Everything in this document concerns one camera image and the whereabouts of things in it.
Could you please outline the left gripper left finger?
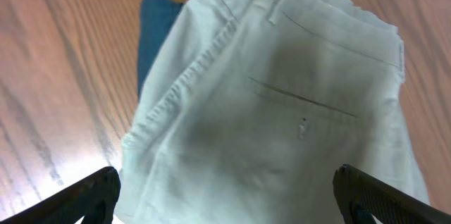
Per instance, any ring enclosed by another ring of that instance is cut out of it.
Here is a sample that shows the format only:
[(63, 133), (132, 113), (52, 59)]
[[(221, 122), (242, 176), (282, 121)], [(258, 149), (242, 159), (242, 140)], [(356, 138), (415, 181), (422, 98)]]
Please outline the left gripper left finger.
[(1, 224), (111, 224), (120, 190), (117, 170), (107, 166)]

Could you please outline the khaki cargo shorts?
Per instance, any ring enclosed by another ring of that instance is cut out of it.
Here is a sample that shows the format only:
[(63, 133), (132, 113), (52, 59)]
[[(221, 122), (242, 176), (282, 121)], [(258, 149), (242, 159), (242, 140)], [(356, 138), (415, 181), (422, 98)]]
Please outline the khaki cargo shorts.
[(348, 163), (422, 201), (404, 44), (350, 0), (189, 0), (122, 139), (124, 223), (341, 223)]

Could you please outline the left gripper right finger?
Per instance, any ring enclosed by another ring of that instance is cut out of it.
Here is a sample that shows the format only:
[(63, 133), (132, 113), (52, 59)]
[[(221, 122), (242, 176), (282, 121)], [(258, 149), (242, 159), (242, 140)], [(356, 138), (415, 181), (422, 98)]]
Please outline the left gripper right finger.
[(333, 193), (346, 224), (450, 223), (449, 214), (348, 164), (335, 171)]

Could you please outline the folded navy blue shorts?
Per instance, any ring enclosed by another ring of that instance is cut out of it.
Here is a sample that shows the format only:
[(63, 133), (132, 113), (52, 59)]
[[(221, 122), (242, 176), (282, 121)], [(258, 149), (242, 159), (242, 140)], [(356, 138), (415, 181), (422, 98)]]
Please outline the folded navy blue shorts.
[(138, 99), (148, 72), (182, 7), (183, 3), (174, 0), (142, 0), (137, 45)]

